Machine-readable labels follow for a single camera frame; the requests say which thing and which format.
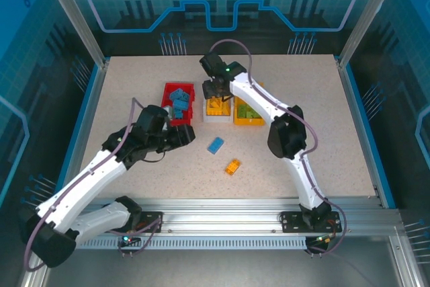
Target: small orange brick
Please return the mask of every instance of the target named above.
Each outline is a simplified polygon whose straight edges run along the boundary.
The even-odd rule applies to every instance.
[[[241,162],[238,161],[237,159],[233,159],[231,163],[227,166],[226,173],[229,175],[233,175],[235,171],[237,171],[239,166],[241,166]]]

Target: yellow lego brick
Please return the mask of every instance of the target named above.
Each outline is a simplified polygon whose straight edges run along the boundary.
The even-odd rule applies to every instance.
[[[209,106],[211,108],[221,108],[222,100],[220,97],[213,97],[212,99],[209,99]]]
[[[221,97],[206,100],[206,114],[208,116],[229,116],[230,111],[230,100],[222,102]]]
[[[226,173],[229,175],[233,175],[235,171],[237,171],[240,165],[241,165],[240,161],[238,161],[237,159],[233,159],[231,163],[227,166]]]
[[[222,114],[224,114],[225,116],[231,115],[230,100],[227,100],[222,103]]]

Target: red bin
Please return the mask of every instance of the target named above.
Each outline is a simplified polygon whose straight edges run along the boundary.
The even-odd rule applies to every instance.
[[[173,102],[169,99],[170,93],[175,90],[181,88],[184,92],[189,94],[189,108],[188,110],[183,111],[182,119],[173,119],[170,121],[172,126],[178,126],[180,124],[189,124],[191,125],[191,119],[193,118],[193,102],[196,97],[196,93],[194,92],[194,84],[193,83],[170,83],[167,82],[164,87],[163,100],[161,102],[161,107],[171,106],[173,107]]]

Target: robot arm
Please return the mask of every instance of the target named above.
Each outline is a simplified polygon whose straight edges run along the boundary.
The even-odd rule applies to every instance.
[[[267,140],[269,149],[276,157],[282,158],[288,166],[298,192],[303,220],[310,229],[313,229],[331,211],[331,206],[316,193],[318,190],[318,193],[324,197],[316,183],[308,157],[303,156],[303,162],[306,164],[314,187],[311,185],[300,159],[300,155],[306,148],[304,125],[280,107],[301,118],[303,118],[302,110],[298,106],[291,108],[277,100],[252,78],[253,86],[251,86],[247,70],[237,62],[227,65],[217,54],[210,52],[200,60],[200,64],[211,77],[211,80],[207,80],[203,84],[206,99],[235,95],[249,104],[270,125]],[[276,106],[268,102],[261,93],[275,102]]]
[[[95,158],[61,191],[41,203],[35,210],[19,212],[21,239],[27,243],[36,225],[51,212],[32,243],[32,251],[48,267],[64,262],[79,245],[108,230],[134,230],[142,209],[126,196],[95,212],[80,215],[82,210],[113,180],[124,174],[135,162],[144,160],[152,151],[163,153],[188,145],[194,140],[193,128],[187,124],[170,126],[167,112],[157,106],[144,108],[126,140],[109,158],[124,137],[126,128],[109,136]],[[101,166],[93,168],[109,158]],[[58,205],[63,192],[71,190]]]

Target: small blue brick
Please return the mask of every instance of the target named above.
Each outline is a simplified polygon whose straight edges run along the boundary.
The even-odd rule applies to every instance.
[[[170,93],[169,99],[174,101],[176,99],[180,99],[183,95],[183,90],[181,88],[176,89],[174,92]]]
[[[175,110],[175,119],[182,119],[182,118],[183,118],[182,110]]]
[[[212,141],[212,144],[209,145],[208,150],[212,154],[216,154],[217,151],[220,150],[222,144],[224,144],[224,141],[220,137],[216,137],[214,141]]]
[[[188,102],[176,99],[173,101],[173,107],[180,110],[188,110]]]
[[[186,102],[189,102],[189,94],[188,93],[186,93],[185,91],[182,93],[182,98],[181,98],[181,100],[182,101],[186,101]]]

